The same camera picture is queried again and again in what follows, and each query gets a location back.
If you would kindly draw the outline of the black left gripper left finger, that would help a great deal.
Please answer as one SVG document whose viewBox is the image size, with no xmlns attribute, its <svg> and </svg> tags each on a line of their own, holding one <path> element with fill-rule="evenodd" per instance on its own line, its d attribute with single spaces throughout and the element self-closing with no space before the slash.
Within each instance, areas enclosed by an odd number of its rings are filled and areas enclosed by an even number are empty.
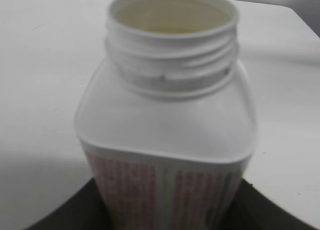
<svg viewBox="0 0 320 230">
<path fill-rule="evenodd" d="M 29 230 L 113 229 L 109 213 L 91 179 L 66 203 L 30 226 Z"/>
</svg>

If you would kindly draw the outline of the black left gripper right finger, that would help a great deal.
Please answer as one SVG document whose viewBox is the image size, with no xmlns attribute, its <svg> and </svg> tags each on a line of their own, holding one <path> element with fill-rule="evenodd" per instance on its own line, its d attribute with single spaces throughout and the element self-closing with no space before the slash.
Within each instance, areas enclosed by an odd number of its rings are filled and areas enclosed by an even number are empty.
<svg viewBox="0 0 320 230">
<path fill-rule="evenodd" d="M 245 180 L 241 181 L 228 210 L 228 228 L 315 229 L 274 204 Z"/>
</svg>

